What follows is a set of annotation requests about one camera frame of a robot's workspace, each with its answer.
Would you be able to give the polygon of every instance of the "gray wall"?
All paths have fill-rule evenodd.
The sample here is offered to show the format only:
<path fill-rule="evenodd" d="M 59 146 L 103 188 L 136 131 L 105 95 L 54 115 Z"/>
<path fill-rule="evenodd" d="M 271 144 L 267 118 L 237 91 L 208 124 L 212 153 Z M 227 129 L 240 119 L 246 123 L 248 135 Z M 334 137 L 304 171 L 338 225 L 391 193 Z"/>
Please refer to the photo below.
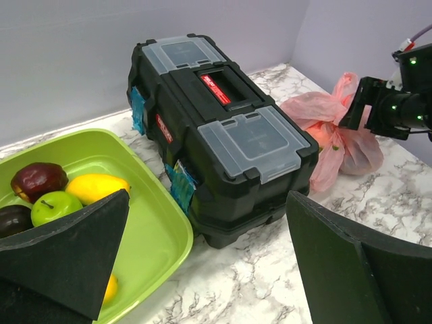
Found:
<path fill-rule="evenodd" d="M 127 108 L 137 42 L 208 34 L 246 72 L 291 58 L 303 0 L 0 4 L 0 146 Z"/>
<path fill-rule="evenodd" d="M 431 22 L 431 0 L 311 0 L 291 63 L 328 91 L 346 71 L 389 78 L 391 53 Z M 432 32 L 419 40 L 430 42 Z M 426 135 L 400 144 L 432 165 Z"/>

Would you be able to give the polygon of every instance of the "yellow fruit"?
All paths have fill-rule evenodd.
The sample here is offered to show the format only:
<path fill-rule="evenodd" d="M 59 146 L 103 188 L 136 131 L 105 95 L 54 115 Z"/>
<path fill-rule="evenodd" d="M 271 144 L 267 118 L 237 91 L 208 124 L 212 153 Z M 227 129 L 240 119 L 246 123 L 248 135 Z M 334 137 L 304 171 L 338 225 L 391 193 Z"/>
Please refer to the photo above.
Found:
<path fill-rule="evenodd" d="M 119 289 L 118 280 L 113 274 L 111 274 L 109 276 L 108 286 L 107 286 L 107 290 L 105 291 L 105 295 L 103 297 L 102 305 L 111 302 L 114 299 L 115 295 L 117 294 L 118 289 Z"/>
<path fill-rule="evenodd" d="M 129 183 L 113 175 L 90 173 L 73 179 L 65 191 L 76 196 L 83 205 L 90 205 L 120 189 L 130 193 Z"/>

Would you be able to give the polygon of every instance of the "green plastic tub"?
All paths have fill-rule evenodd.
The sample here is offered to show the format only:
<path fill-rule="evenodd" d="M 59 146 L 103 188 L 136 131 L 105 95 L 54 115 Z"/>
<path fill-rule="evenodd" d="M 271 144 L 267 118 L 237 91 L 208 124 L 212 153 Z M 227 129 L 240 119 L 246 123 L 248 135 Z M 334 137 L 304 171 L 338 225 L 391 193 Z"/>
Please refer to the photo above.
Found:
<path fill-rule="evenodd" d="M 192 227 L 168 191 L 115 134 L 90 129 L 38 144 L 0 161 L 0 207 L 26 204 L 10 179 L 32 162 L 60 164 L 71 180 L 86 173 L 126 179 L 132 189 L 128 222 L 115 260 L 116 297 L 94 324 L 114 323 L 154 292 L 183 263 L 192 248 Z"/>

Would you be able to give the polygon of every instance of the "black toolbox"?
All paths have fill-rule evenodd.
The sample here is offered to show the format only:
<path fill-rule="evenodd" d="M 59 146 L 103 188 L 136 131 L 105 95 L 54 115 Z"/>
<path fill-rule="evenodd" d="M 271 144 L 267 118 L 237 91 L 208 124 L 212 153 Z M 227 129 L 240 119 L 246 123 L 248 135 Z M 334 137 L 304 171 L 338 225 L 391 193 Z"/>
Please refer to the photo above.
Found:
<path fill-rule="evenodd" d="M 135 127 L 190 180 L 182 206 L 210 246 L 280 219 L 289 190 L 308 194 L 317 143 L 211 38 L 137 44 L 127 96 Z"/>

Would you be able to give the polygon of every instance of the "pink plastic bag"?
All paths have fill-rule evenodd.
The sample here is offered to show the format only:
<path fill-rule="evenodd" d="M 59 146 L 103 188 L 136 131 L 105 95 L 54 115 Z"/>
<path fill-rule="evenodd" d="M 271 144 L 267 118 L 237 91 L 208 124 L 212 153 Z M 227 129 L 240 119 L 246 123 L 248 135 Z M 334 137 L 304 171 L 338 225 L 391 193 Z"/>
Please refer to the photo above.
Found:
<path fill-rule="evenodd" d="M 338 128 L 357 86 L 357 75 L 345 73 L 332 94 L 312 91 L 281 104 L 281 109 L 302 130 L 306 130 L 322 150 L 310 178 L 310 188 L 314 191 L 329 189 L 339 171 L 359 176 L 374 172 L 383 164 L 384 156 L 375 135 L 363 127 L 371 112 L 370 107 L 365 107 L 358 130 Z"/>

